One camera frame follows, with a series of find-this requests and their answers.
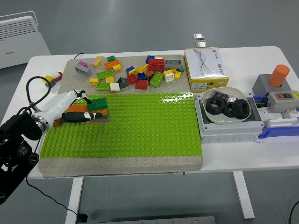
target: green lego baseplate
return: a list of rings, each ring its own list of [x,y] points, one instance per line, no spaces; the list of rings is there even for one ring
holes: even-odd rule
[[[202,155],[192,93],[106,97],[107,123],[64,123],[45,137],[41,158]],[[74,104],[86,102],[77,99]]]

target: orange cylinder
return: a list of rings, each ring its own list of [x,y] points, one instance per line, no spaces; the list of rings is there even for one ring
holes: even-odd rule
[[[268,80],[269,84],[273,87],[280,87],[284,82],[286,76],[289,74],[289,72],[290,69],[287,66],[279,64],[278,66],[276,66],[272,75],[270,76]]]

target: yellow lego brick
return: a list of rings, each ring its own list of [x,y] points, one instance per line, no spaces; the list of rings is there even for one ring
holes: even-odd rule
[[[139,66],[137,69],[136,69],[137,73],[141,73],[143,72],[143,67],[142,66]]]
[[[100,65],[101,65],[101,61],[100,60],[96,60],[96,61],[93,62],[93,66],[95,68],[98,68]]]
[[[96,85],[98,83],[99,79],[98,78],[91,78],[89,80],[90,85]]]
[[[54,79],[52,76],[45,76],[45,78],[46,78],[49,82],[51,82],[51,81]]]
[[[174,73],[174,79],[175,80],[179,80],[181,78],[181,72],[177,71],[176,73]]]
[[[106,80],[106,83],[114,83],[114,77],[113,76],[107,77],[107,78],[105,78],[105,80]]]
[[[129,71],[129,75],[131,75],[131,74],[137,75],[137,70],[133,69],[133,70]]]
[[[164,75],[168,75],[170,73],[173,73],[173,72],[171,70],[164,71]]]
[[[145,66],[143,66],[142,70],[143,70],[143,72],[148,72],[149,71],[149,64],[146,64]]]
[[[121,71],[121,64],[113,66],[114,71]]]

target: small metal object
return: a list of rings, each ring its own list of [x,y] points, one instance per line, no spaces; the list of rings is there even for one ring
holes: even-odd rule
[[[203,40],[205,36],[203,34],[192,34],[194,40]]]
[[[205,48],[207,47],[207,43],[205,41],[195,42],[197,48]]]

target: wire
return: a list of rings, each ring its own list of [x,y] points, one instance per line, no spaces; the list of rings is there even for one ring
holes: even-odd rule
[[[32,188],[34,188],[34,189],[36,189],[36,190],[38,190],[40,193],[42,193],[44,196],[46,196],[46,197],[48,197],[48,198],[50,198],[50,199],[52,199],[54,202],[56,202],[57,204],[59,204],[59,205],[61,205],[61,206],[63,206],[66,210],[68,210],[68,211],[71,211],[71,212],[73,212],[76,216],[79,216],[76,212],[74,212],[73,210],[71,210],[71,209],[68,209],[64,204],[61,204],[61,203],[59,203],[58,201],[56,201],[53,197],[51,197],[51,196],[49,196],[49,195],[47,195],[47,194],[45,194],[45,193],[43,193],[39,188],[37,188],[37,187],[35,187],[35,186],[33,186],[33,185],[31,185],[29,182],[28,182],[28,179],[27,179],[27,177],[28,176],[26,176],[26,183],[30,186],[30,187],[32,187]]]
[[[79,53],[79,54],[77,54],[75,57],[74,57],[74,59],[76,58],[76,57],[78,57],[79,55],[84,55],[85,53]]]
[[[33,102],[31,101],[31,98],[30,98],[29,85],[30,85],[30,83],[31,83],[32,80],[34,80],[34,79],[38,79],[38,78],[40,78],[40,79],[46,81],[46,83],[48,84],[48,91],[46,92],[46,94],[45,94],[43,97],[41,97],[38,101],[36,101],[35,103],[33,103]],[[31,115],[31,114],[32,114],[32,111],[31,111],[30,109],[31,109],[32,107],[34,107],[35,105],[37,105],[38,103],[40,103],[41,101],[43,101],[43,100],[48,96],[48,94],[50,93],[50,91],[51,91],[51,84],[50,84],[50,82],[48,81],[48,79],[46,79],[45,77],[42,77],[42,76],[34,76],[34,77],[32,77],[31,79],[29,79],[29,80],[27,81],[27,83],[26,83],[26,94],[27,94],[27,99],[28,99],[28,102],[30,103],[30,105],[27,106],[27,107],[22,107],[22,108],[18,111],[17,114],[20,114],[22,111],[23,111],[23,113],[29,111],[29,114]]]
[[[289,224],[291,224],[292,213],[293,213],[293,211],[294,211],[294,209],[295,209],[295,207],[296,207],[297,204],[299,204],[299,201],[297,201],[297,202],[294,204],[294,206],[292,207],[292,210],[291,210],[291,212],[290,212],[290,217],[289,217]]]

